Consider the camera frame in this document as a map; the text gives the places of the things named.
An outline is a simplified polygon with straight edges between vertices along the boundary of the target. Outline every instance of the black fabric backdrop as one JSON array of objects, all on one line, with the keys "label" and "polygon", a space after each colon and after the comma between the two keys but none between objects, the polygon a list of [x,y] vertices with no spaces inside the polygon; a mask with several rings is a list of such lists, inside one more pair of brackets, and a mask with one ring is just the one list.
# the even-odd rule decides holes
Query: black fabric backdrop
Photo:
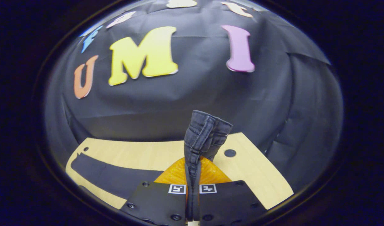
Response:
[{"label": "black fabric backdrop", "polygon": [[[333,69],[321,50],[296,27],[269,11],[233,13],[221,1],[167,8],[142,4],[133,17],[99,30],[80,53],[84,38],[69,46],[46,89],[49,144],[62,167],[86,137],[126,141],[182,140],[192,110],[208,112],[243,132],[290,183],[294,192],[314,180],[334,154],[343,102]],[[228,34],[221,25],[247,30],[253,73],[232,72]],[[110,86],[115,41],[138,45],[150,30],[173,26],[172,58],[179,71]],[[98,55],[93,86],[83,99],[73,92],[73,72]]]}]

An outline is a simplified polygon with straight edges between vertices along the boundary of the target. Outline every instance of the pink letter i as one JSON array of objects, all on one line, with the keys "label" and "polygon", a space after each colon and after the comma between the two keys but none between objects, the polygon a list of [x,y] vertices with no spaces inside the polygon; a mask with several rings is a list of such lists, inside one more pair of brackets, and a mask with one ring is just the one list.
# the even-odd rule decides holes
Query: pink letter i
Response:
[{"label": "pink letter i", "polygon": [[255,65],[251,61],[249,53],[248,31],[234,26],[222,25],[228,32],[230,39],[231,58],[227,61],[228,69],[236,72],[251,73],[255,70]]}]

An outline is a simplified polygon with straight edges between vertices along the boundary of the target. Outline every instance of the letter m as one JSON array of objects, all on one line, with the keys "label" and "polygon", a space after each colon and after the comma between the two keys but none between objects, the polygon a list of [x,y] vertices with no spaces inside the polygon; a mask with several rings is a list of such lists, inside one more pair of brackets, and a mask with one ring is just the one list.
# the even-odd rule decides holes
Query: letter m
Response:
[{"label": "letter m", "polygon": [[175,27],[159,27],[149,31],[139,46],[130,37],[120,39],[110,46],[113,51],[111,64],[110,86],[126,82],[128,75],[133,79],[139,77],[143,62],[146,66],[142,73],[146,77],[173,74],[178,71],[178,65],[172,61],[171,35]]}]

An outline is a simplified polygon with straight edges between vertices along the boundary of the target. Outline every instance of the foam letter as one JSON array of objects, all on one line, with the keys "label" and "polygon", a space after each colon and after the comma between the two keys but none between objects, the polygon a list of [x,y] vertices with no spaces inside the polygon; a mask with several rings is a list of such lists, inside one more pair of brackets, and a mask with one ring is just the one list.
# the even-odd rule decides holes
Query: foam letter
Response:
[{"label": "foam letter", "polygon": [[98,27],[96,30],[94,30],[84,41],[83,41],[83,49],[80,53],[83,53],[86,48],[92,43],[93,38],[97,35],[99,32],[99,29],[102,28],[103,26]]},{"label": "foam letter", "polygon": [[110,27],[112,27],[112,26],[114,26],[114,25],[117,25],[117,24],[119,24],[119,23],[122,23],[122,22],[124,22],[124,21],[126,21],[126,20],[128,20],[128,19],[130,19],[130,18],[132,17],[132,15],[135,14],[135,13],[136,13],[136,12],[130,12],[130,13],[126,13],[126,14],[124,14],[124,15],[118,17],[118,18],[115,19],[112,23],[110,23],[109,25],[107,25],[106,29],[107,29],[107,28],[110,28]]},{"label": "foam letter", "polygon": [[98,57],[99,56],[93,56],[86,61],[86,82],[83,87],[80,85],[80,80],[82,77],[82,70],[85,64],[83,63],[78,68],[76,68],[74,73],[75,79],[73,81],[73,91],[75,92],[76,98],[81,99],[89,94],[93,83],[94,62],[97,60]]},{"label": "foam letter", "polygon": [[140,70],[146,58],[146,66],[142,73],[146,77],[173,74],[178,71],[178,65],[172,61],[171,35],[175,27],[159,27],[149,31],[137,46],[131,37],[120,39],[110,46],[113,51],[111,64],[110,86],[126,82],[127,74],[133,79],[139,77]]},{"label": "foam letter", "polygon": [[246,10],[246,8],[242,6],[238,6],[235,3],[222,3],[222,4],[227,5],[228,8],[236,14],[239,14],[244,17],[253,17],[251,14],[248,14],[247,12],[243,11],[243,10]]},{"label": "foam letter", "polygon": [[229,25],[221,27],[228,32],[230,39],[231,58],[227,61],[228,69],[237,72],[253,72],[255,65],[251,61],[248,44],[248,36],[251,34],[239,27]]},{"label": "foam letter", "polygon": [[169,8],[180,8],[180,7],[192,7],[198,3],[194,0],[169,0],[167,7]]}]

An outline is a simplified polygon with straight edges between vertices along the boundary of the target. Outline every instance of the screw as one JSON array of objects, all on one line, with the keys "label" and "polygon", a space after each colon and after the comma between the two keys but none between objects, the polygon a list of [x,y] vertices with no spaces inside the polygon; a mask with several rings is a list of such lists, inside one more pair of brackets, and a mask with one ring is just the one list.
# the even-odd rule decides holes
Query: screw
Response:
[{"label": "screw", "polygon": [[242,220],[236,220],[231,223],[231,226],[241,225]]},{"label": "screw", "polygon": [[135,209],[135,205],[133,205],[132,203],[128,203],[127,206],[131,209]]},{"label": "screw", "polygon": [[204,215],[203,216],[203,220],[209,221],[209,220],[212,220],[212,219],[213,219],[213,215],[208,214],[208,215]]},{"label": "screw", "polygon": [[171,215],[171,219],[172,219],[172,220],[181,220],[182,217],[181,217],[180,215],[173,214],[173,215]]},{"label": "screw", "polygon": [[151,224],[154,224],[154,222],[153,222],[153,221],[151,221],[151,220],[149,220],[149,219],[144,219],[143,221],[144,221],[144,222],[147,222],[147,223],[151,223]]}]

